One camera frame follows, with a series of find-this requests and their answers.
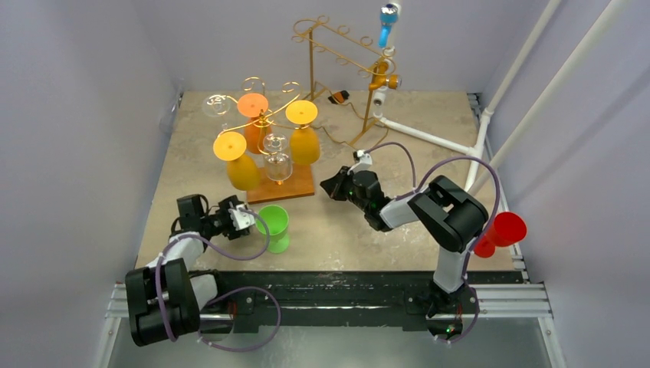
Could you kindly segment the gold scroll glass rack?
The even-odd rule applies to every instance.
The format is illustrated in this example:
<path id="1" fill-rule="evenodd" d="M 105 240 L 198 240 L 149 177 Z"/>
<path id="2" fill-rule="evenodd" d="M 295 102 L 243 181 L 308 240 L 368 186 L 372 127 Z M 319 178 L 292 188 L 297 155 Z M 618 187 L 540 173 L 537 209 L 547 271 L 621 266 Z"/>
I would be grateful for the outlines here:
<path id="1" fill-rule="evenodd" d="M 266 89 L 265 82 L 259 77 L 248 77 L 246 78 L 241 85 L 243 94 L 240 97 L 233 97 L 231 95 L 226 95 L 231 101 L 230 111 L 234 111 L 239 116 L 243 117 L 237 109 L 238 100 L 246 93 L 259 93 L 263 94 L 266 98 Z M 296 81 L 289 81 L 282 85 L 282 93 L 289 96 L 289 100 L 283 103 L 280 107 L 273 110 L 269 103 L 268 111 L 265 113 L 264 120 L 269 123 L 271 132 L 270 133 L 282 133 L 289 139 L 292 133 L 297 129 L 297 126 L 292 124 L 285 115 L 285 110 L 287 106 L 296 101 L 303 100 L 301 98 L 302 87 Z M 243 117 L 245 122 L 237 126 L 229 126 L 227 130 L 221 131 L 220 133 L 226 131 L 236 131 L 244 136 L 244 127 L 247 125 L 248 119 Z M 264 155 L 262 144 L 262 154 L 253 154 L 247 150 L 247 154 L 255 161 L 258 167 L 258 171 L 261 174 L 261 182 L 259 186 L 250 191 L 243 191 L 246 194 L 246 199 L 248 202 L 263 203 L 263 202 L 272 202 L 282 199 L 292 199 L 304 196 L 311 196 L 315 193 L 314 189 L 314 179 L 311 171 L 311 165 L 299 165 L 293 161 L 291 148 L 290 154 L 293 163 L 293 172 L 290 178 L 284 181 L 283 184 L 278 185 L 275 182 L 271 181 L 265 172 L 264 168 Z"/>

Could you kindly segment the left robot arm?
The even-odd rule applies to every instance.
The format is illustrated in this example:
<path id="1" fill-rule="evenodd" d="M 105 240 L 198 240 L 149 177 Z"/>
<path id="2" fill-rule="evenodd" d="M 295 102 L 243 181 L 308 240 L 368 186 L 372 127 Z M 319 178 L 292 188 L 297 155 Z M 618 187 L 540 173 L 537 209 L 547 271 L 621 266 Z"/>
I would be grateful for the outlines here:
<path id="1" fill-rule="evenodd" d="M 215 210 L 200 194 L 181 197 L 176 204 L 168 245 L 125 276 L 130 334 L 138 347 L 194 333 L 202 308 L 217 314 L 228 306 L 228 292 L 218 286 L 216 273 L 191 268 L 212 238 L 235 240 L 249 235 L 254 224 L 248 205 L 235 195 L 221 200 Z"/>

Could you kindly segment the yellow goblet front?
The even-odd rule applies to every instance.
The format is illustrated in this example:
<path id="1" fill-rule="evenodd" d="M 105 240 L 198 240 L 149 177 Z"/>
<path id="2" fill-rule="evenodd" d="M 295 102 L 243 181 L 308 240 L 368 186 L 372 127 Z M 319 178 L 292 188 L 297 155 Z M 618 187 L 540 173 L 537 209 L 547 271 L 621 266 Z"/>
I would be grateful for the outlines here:
<path id="1" fill-rule="evenodd" d="M 261 182 L 261 174 L 247 154 L 247 147 L 245 137 L 236 131 L 220 133 L 213 143 L 215 156 L 226 164 L 230 183 L 241 191 L 253 190 Z"/>

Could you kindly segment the tall clear flute glass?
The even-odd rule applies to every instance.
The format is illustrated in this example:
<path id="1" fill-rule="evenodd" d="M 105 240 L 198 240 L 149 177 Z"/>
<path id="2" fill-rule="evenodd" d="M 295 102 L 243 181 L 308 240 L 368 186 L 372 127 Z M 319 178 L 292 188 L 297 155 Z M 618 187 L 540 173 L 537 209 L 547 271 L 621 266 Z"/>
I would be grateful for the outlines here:
<path id="1" fill-rule="evenodd" d="M 218 132 L 229 128 L 230 99 L 223 94 L 213 94 L 202 102 L 202 112 L 216 125 Z"/>

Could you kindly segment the green plastic goblet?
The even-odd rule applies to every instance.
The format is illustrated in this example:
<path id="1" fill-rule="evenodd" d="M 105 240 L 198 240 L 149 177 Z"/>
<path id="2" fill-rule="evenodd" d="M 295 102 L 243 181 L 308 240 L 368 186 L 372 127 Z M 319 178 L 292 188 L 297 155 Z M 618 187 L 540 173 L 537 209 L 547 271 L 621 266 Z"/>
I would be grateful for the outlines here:
<path id="1" fill-rule="evenodd" d="M 274 254 L 280 254 L 286 251 L 290 244 L 288 234 L 289 215 L 287 211 L 279 205 L 267 205 L 258 212 L 258 215 L 261 217 L 261 220 L 256 220 L 257 230 L 262 235 L 266 235 L 267 232 L 261 222 L 264 221 L 271 234 L 268 251 Z"/>

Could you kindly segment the gold rectangular wire rack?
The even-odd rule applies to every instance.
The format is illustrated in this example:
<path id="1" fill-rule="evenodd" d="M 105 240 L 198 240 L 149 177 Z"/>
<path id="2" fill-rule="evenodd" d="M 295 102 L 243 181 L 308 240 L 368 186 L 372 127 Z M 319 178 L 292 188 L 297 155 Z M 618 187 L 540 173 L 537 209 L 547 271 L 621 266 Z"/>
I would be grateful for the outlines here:
<path id="1" fill-rule="evenodd" d="M 292 36 L 292 40 L 296 43 L 307 42 L 309 44 L 308 58 L 310 86 L 309 92 L 304 95 L 304 99 L 314 102 L 323 94 L 329 96 L 333 93 L 327 85 L 322 84 L 315 79 L 314 55 L 316 53 L 333 55 L 333 57 L 335 57 L 335 62 L 340 66 L 353 65 L 357 69 L 357 74 L 367 80 L 367 102 L 365 113 L 363 115 L 359 114 L 357 108 L 352 103 L 344 103 L 344 105 L 349 106 L 357 118 L 363 122 L 359 133 L 351 141 L 345 141 L 344 144 L 354 147 L 354 144 L 373 127 L 381 127 L 384 129 L 384 134 L 376 142 L 377 144 L 380 144 L 388 136 L 389 128 L 371 112 L 371 107 L 374 105 L 374 93 L 379 89 L 372 92 L 369 91 L 368 86 L 371 80 L 372 66 L 380 58 L 390 59 L 395 65 L 394 73 L 396 74 L 396 63 L 392 59 L 394 52 L 386 49 L 378 49 L 374 46 L 374 40 L 369 36 L 363 36 L 359 39 L 352 38 L 350 37 L 350 28 L 348 26 L 338 25 L 336 27 L 331 27 L 329 21 L 330 19 L 328 16 L 321 15 L 316 19 L 300 19 L 293 25 L 294 35 Z M 357 56 L 350 55 L 348 51 L 345 51 L 343 46 L 334 45 L 333 43 L 335 41 L 342 41 L 346 46 L 351 45 L 354 51 L 369 54 L 373 59 L 368 62 L 362 62 Z"/>

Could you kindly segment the yellow goblet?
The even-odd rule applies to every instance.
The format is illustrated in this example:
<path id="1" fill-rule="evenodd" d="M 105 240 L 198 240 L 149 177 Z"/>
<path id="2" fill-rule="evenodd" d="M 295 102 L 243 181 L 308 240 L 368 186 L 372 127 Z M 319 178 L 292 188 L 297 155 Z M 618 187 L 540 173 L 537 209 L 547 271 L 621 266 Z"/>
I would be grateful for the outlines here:
<path id="1" fill-rule="evenodd" d="M 311 124 L 317 118 L 317 106 L 309 100 L 296 100 L 287 106 L 285 115 L 297 126 L 290 138 L 293 161 L 299 165 L 315 163 L 320 158 L 320 143 Z"/>
<path id="2" fill-rule="evenodd" d="M 245 137 L 236 131 L 220 133 L 213 143 L 215 156 L 226 164 L 230 183 L 241 191 L 253 190 L 261 182 L 261 174 L 247 154 L 247 147 Z"/>

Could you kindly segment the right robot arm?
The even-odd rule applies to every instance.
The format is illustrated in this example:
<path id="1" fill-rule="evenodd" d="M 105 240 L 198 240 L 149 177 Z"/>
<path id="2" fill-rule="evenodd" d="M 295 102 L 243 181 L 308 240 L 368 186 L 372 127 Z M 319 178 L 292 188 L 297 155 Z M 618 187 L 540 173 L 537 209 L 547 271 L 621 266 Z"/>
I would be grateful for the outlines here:
<path id="1" fill-rule="evenodd" d="M 370 228 L 378 232 L 414 222 L 423 225 L 441 248 L 432 278 L 432 306 L 448 312 L 459 304 L 465 288 L 468 245 L 489 219 L 487 209 L 477 199 L 446 176 L 435 177 L 426 188 L 402 199 L 391 199 L 375 172 L 355 172 L 347 166 L 322 181 L 320 187 L 332 200 L 354 204 Z"/>

